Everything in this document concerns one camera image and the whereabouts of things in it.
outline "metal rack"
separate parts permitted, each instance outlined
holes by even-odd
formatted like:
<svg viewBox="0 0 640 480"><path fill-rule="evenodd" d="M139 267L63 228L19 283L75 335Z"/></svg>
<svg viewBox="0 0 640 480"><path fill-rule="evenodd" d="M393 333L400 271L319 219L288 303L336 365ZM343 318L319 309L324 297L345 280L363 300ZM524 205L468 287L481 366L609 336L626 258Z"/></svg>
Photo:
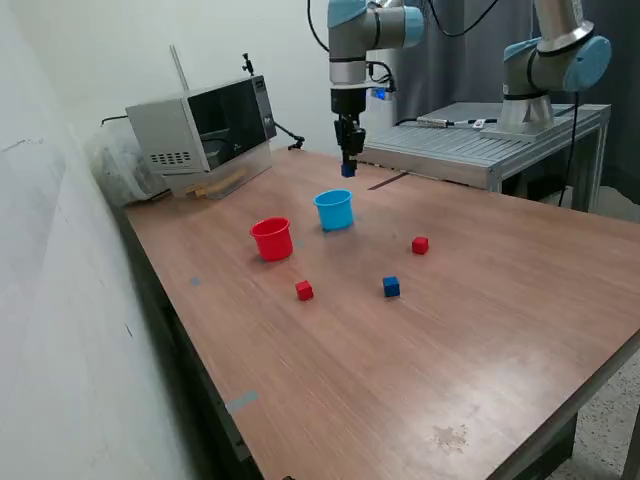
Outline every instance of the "metal rack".
<svg viewBox="0 0 640 480"><path fill-rule="evenodd" d="M498 118L499 103L455 103L427 117L461 121ZM572 105L554 105L556 125L534 143L488 138L480 130L427 128L406 123L371 138L360 160L492 192L508 178L571 143ZM576 139L589 135L588 151L576 158L572 208L592 210L598 201L602 164L611 116L610 105L583 105L578 110Z"/></svg>

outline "wooden tabletop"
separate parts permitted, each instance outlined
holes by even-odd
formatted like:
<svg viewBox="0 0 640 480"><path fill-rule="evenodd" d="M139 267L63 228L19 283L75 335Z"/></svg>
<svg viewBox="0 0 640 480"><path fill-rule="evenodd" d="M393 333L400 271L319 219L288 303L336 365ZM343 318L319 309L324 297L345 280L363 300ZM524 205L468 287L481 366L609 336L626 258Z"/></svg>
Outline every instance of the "wooden tabletop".
<svg viewBox="0 0 640 480"><path fill-rule="evenodd" d="M638 225L276 157L219 202L128 210L225 403L257 394L233 418L267 480L485 478L640 328ZM353 192L356 224L326 234L330 188ZM269 216L296 244L274 264L249 236Z"/></svg>

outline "black cable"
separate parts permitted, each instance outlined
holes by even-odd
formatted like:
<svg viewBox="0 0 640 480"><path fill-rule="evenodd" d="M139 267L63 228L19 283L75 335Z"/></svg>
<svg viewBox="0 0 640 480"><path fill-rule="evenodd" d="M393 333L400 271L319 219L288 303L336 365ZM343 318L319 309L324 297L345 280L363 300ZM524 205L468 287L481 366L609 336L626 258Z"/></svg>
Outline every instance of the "black cable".
<svg viewBox="0 0 640 480"><path fill-rule="evenodd" d="M462 32L451 33L451 32L447 32L444 28L442 28L442 24L440 23L440 19L438 18L438 14L436 13L436 7L433 5L433 0L427 0L427 2L429 3L429 8L431 8L431 13L433 14L433 19L436 21L436 25L438 26L438 30L440 30L443 35L447 37L452 37L452 38L462 37L463 35L466 35L467 33L469 33L472 29L477 27L478 24L484 19L484 17L486 17L489 14L489 12L493 9L493 7L496 6L496 4L499 1L500 0L493 0L493 2L491 2L491 5L489 5L489 7L487 7L487 9L484 12L482 12L482 15L480 15L475 22L473 22L470 26L465 28Z"/></svg>
<svg viewBox="0 0 640 480"><path fill-rule="evenodd" d="M318 37L318 34L316 33L316 29L313 28L313 20L311 19L311 0L307 0L307 21L309 22L311 33L313 33L313 38L316 39L318 45L320 45L325 52L329 53L329 48L322 43L322 40L320 40L320 37Z"/></svg>
<svg viewBox="0 0 640 480"><path fill-rule="evenodd" d="M105 123L110 122L111 120L121 120L123 118L129 118L127 115L120 115L119 117L107 117L102 119L102 123L100 123L100 126L103 127Z"/></svg>
<svg viewBox="0 0 640 480"><path fill-rule="evenodd" d="M567 185L569 183L569 174L571 173L571 164L573 163L573 157L576 150L576 130L578 129L578 108L580 107L580 94L576 92L574 110L573 110L573 128L571 129L571 147L569 147L569 160L567 161L567 170L564 174L564 187L560 194L560 201L558 206L562 207L564 201L564 193L567 191Z"/></svg>
<svg viewBox="0 0 640 480"><path fill-rule="evenodd" d="M373 78L373 67L375 65L378 65L379 67L384 68L387 73L378 79ZM391 68L389 67L389 65L387 65L384 62L371 60L371 61L367 61L367 66L369 67L369 78L371 79L372 82L376 82L376 83L389 82L389 86L387 87L387 92L393 93L396 91L396 80L393 77L393 72L391 71Z"/></svg>

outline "metal table leg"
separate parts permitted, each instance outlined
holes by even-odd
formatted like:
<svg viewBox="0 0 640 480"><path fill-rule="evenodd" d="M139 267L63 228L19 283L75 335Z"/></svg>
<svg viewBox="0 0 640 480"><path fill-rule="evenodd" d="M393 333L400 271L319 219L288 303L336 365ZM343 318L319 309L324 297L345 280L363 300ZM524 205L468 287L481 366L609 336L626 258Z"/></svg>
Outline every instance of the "metal table leg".
<svg viewBox="0 0 640 480"><path fill-rule="evenodd" d="M608 130L609 121L607 120L597 131L595 146L592 143L594 139L589 138L591 135L576 145L579 168L575 174L575 190L571 204L573 210L592 212L598 204ZM583 155L587 150L593 153Z"/></svg>
<svg viewBox="0 0 640 480"><path fill-rule="evenodd" d="M622 480L640 480L640 412L638 412L636 426L633 429Z"/></svg>

